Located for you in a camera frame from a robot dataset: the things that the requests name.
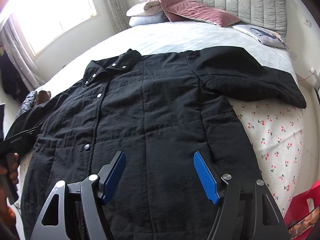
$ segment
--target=black handheld device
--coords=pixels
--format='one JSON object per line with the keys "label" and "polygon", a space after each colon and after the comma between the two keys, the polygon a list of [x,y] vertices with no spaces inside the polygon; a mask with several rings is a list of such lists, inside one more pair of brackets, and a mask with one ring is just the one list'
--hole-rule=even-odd
{"label": "black handheld device", "polygon": [[9,174],[11,165],[14,163],[14,153],[16,148],[23,143],[35,138],[40,133],[40,127],[18,133],[2,142],[0,142],[0,164],[8,169],[6,175],[0,175],[0,187],[9,199],[9,203],[13,205],[18,200],[17,187],[11,182]]}

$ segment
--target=cherry print bedsheet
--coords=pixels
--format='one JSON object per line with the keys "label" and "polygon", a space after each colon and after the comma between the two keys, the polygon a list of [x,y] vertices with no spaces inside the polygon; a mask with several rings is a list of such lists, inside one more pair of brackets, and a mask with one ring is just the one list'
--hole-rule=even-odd
{"label": "cherry print bedsheet", "polygon": [[228,98],[256,153],[263,180],[284,216],[299,177],[303,147],[301,110],[278,100]]}

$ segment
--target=wall outlet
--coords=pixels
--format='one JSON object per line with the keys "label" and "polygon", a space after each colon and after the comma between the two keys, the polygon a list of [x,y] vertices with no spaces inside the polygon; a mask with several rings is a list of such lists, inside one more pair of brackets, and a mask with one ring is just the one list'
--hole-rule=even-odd
{"label": "wall outlet", "polygon": [[297,55],[297,53],[295,53],[294,51],[291,53],[291,58],[293,59],[293,60],[297,60],[297,57],[298,57],[298,55]]}
{"label": "wall outlet", "polygon": [[304,18],[304,23],[305,23],[307,26],[311,27],[311,22],[310,22],[310,20]]}
{"label": "wall outlet", "polygon": [[313,74],[313,75],[315,74],[315,71],[316,71],[316,70],[315,70],[313,67],[311,67],[311,69],[309,70],[309,72],[310,72],[311,74]]}

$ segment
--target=pillowcase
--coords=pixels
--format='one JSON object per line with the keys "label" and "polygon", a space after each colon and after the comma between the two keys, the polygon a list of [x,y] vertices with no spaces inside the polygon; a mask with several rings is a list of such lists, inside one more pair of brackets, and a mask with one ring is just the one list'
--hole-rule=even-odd
{"label": "pillowcase", "polygon": [[166,10],[167,7],[175,4],[175,3],[178,3],[178,2],[182,2],[182,1],[185,1],[185,0],[140,0],[140,1],[159,1],[160,2],[160,6],[162,8],[162,10],[164,11],[165,15],[167,16],[167,18],[169,19],[169,21],[171,22],[177,22],[177,21],[183,21],[184,18],[179,16],[179,15],[176,15],[176,14],[173,14],[171,12],[168,12]]}
{"label": "pillowcase", "polygon": [[191,20],[216,24],[220,27],[226,27],[240,21],[232,13],[193,0],[185,0],[174,4],[167,8],[167,11]]}
{"label": "pillowcase", "polygon": [[160,2],[157,0],[134,5],[127,11],[127,16],[149,16],[155,15],[161,11],[163,10],[160,6]]}
{"label": "pillowcase", "polygon": [[281,49],[288,48],[284,38],[279,33],[273,32],[271,30],[249,24],[237,24],[233,26],[233,28],[255,38],[263,45]]}
{"label": "pillowcase", "polygon": [[169,20],[165,16],[164,12],[158,12],[157,14],[150,16],[133,16],[130,18],[129,25],[131,27],[135,27],[137,25],[163,23],[168,21]]}

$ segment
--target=window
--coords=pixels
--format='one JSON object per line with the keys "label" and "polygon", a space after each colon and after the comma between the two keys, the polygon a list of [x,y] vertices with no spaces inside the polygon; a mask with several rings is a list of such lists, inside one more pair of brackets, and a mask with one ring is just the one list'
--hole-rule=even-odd
{"label": "window", "polygon": [[96,15],[92,0],[22,0],[14,13],[17,29],[34,56],[61,34]]}

